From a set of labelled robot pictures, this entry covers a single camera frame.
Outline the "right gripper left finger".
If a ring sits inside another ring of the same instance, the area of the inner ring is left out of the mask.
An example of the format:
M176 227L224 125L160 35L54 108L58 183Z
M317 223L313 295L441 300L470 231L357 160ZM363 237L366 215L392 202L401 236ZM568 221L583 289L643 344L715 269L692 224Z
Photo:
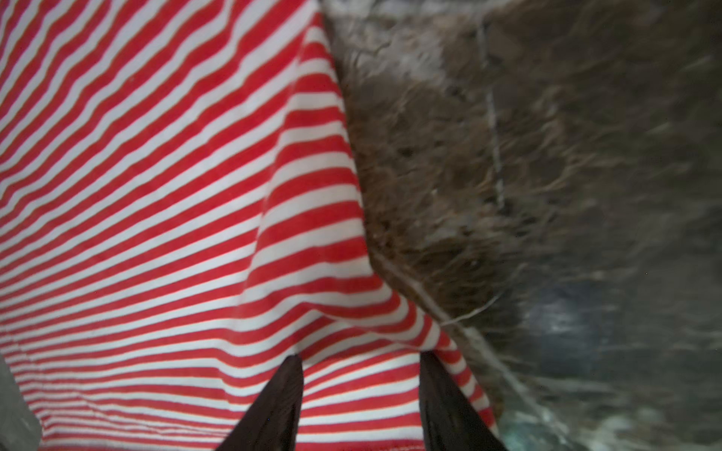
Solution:
M303 390L302 359L289 356L216 450L295 450Z

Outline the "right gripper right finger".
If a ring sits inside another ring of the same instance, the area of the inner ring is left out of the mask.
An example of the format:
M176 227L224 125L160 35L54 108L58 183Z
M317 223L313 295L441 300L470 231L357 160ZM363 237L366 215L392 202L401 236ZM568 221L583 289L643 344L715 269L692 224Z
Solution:
M419 409L426 450L507 450L431 351L420 355Z

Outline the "red white striped tank top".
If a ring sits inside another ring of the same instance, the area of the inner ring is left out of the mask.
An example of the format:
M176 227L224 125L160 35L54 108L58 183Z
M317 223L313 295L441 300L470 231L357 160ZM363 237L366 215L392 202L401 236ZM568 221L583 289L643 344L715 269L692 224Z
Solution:
M214 450L285 361L300 450L421 450L457 344L370 264L317 1L1 5L1 353L43 450Z

